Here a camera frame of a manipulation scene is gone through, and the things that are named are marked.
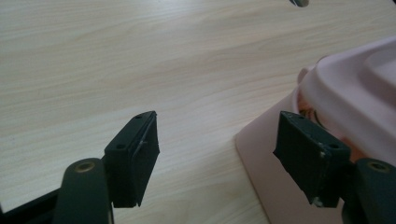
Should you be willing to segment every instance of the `black plastic part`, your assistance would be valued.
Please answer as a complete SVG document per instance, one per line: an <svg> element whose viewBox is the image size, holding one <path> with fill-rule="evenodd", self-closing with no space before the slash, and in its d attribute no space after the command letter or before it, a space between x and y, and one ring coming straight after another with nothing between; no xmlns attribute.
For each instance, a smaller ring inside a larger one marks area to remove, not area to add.
<svg viewBox="0 0 396 224"><path fill-rule="evenodd" d="M52 224L113 223L105 167L99 159L71 164L64 173Z"/></svg>
<svg viewBox="0 0 396 224"><path fill-rule="evenodd" d="M285 170L318 207L336 207L340 173L350 164L350 149L309 119L280 113L276 150Z"/></svg>
<svg viewBox="0 0 396 224"><path fill-rule="evenodd" d="M114 207L140 206L160 149L154 111L132 118L105 149L110 200Z"/></svg>
<svg viewBox="0 0 396 224"><path fill-rule="evenodd" d="M386 162L356 162L355 187L369 223L396 223L396 168Z"/></svg>
<svg viewBox="0 0 396 224"><path fill-rule="evenodd" d="M2 214L0 223L51 223L57 198L58 190L56 189Z"/></svg>

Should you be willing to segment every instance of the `tabletop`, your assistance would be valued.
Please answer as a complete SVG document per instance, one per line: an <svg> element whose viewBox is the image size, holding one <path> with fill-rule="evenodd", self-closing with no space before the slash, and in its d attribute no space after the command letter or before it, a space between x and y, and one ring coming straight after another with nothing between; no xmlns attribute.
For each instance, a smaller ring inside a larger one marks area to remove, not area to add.
<svg viewBox="0 0 396 224"><path fill-rule="evenodd" d="M396 33L391 0L0 2L0 203L60 187L133 116L158 113L141 207L116 223L269 223L235 135L325 55Z"/></svg>

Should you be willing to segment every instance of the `plastic container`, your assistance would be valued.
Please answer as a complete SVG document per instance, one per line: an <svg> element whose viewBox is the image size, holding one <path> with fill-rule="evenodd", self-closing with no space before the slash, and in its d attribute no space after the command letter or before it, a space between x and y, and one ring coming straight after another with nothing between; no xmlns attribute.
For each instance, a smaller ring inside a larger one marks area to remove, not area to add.
<svg viewBox="0 0 396 224"><path fill-rule="evenodd" d="M236 146L271 223L341 224L342 205L310 205L273 155L279 112L321 125L352 148L353 161L371 157L395 166L396 36L322 58L300 72L298 83L236 136Z"/></svg>

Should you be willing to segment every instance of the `wooden table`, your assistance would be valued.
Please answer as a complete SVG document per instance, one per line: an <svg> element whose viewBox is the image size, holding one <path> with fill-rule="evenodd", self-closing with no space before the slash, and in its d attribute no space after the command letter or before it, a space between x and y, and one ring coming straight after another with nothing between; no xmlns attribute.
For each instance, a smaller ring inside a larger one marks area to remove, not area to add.
<svg viewBox="0 0 396 224"><path fill-rule="evenodd" d="M391 0L0 2L0 202L60 187L126 122L158 113L161 154L116 223L268 223L235 135L324 55L395 35Z"/></svg>

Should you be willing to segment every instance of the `container lid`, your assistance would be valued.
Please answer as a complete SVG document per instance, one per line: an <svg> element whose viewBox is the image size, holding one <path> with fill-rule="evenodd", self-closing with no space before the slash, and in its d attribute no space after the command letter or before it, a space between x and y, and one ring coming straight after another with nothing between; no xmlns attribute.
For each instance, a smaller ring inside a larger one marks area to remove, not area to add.
<svg viewBox="0 0 396 224"><path fill-rule="evenodd" d="M321 59L300 87L363 152L396 165L396 36Z"/></svg>

